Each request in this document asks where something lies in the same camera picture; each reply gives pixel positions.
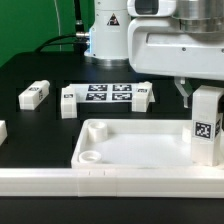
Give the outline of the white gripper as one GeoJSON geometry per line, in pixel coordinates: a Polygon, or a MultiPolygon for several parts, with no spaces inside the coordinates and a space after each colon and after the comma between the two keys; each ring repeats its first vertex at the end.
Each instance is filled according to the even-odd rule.
{"type": "Polygon", "coordinates": [[[172,18],[136,18],[128,28],[128,55],[138,73],[175,76],[185,108],[192,107],[193,93],[187,78],[224,81],[224,32],[185,33],[172,18]]]}

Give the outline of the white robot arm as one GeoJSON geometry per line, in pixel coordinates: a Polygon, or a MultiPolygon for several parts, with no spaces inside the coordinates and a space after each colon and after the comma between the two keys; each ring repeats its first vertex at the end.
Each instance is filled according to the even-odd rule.
{"type": "Polygon", "coordinates": [[[224,81],[224,0],[94,0],[86,58],[127,61],[139,73],[173,76],[184,104],[224,112],[224,93],[192,91],[185,78],[224,81]]]}

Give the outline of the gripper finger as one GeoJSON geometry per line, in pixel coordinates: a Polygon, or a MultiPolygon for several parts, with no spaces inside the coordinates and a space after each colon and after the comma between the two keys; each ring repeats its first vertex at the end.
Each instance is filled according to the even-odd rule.
{"type": "Polygon", "coordinates": [[[224,114],[224,95],[218,101],[218,109],[217,109],[217,112],[219,114],[221,114],[221,113],[224,114]]]}

